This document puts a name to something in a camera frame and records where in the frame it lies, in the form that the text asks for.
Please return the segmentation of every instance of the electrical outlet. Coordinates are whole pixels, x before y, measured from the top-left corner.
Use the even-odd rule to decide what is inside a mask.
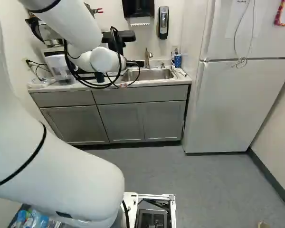
[[[31,70],[31,68],[29,67],[28,63],[27,63],[28,58],[22,58],[21,61],[23,62],[23,64],[25,65],[26,69],[29,71]]]

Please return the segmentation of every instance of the refrigerator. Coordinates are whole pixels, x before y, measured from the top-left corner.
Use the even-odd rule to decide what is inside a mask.
[[[192,78],[186,153],[250,146],[285,81],[285,26],[274,24],[280,4],[185,0],[182,68]],[[245,58],[237,68],[239,57]]]

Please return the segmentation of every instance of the refrigerator door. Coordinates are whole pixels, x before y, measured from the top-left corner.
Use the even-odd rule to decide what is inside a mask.
[[[252,36],[254,1],[254,35],[247,55]],[[285,57],[285,27],[274,25],[280,3],[281,0],[209,0],[201,59]],[[237,56],[233,38],[247,4],[236,36]]]
[[[243,152],[254,139],[284,81],[285,59],[200,62],[183,147],[186,153]]]

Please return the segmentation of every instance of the stainless steel sink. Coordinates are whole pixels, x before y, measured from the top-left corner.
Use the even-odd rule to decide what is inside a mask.
[[[138,76],[138,70],[128,70],[123,75],[121,81],[130,82],[134,81]],[[151,69],[141,69],[141,74],[137,81],[148,81],[148,80],[158,80],[158,79],[172,79],[174,74],[170,69],[167,68],[151,68]]]

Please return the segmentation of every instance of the floor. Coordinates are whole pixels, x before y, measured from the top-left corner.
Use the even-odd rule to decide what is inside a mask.
[[[177,228],[285,228],[285,204],[246,155],[185,156],[180,146],[88,151],[116,164],[126,191],[175,194]]]

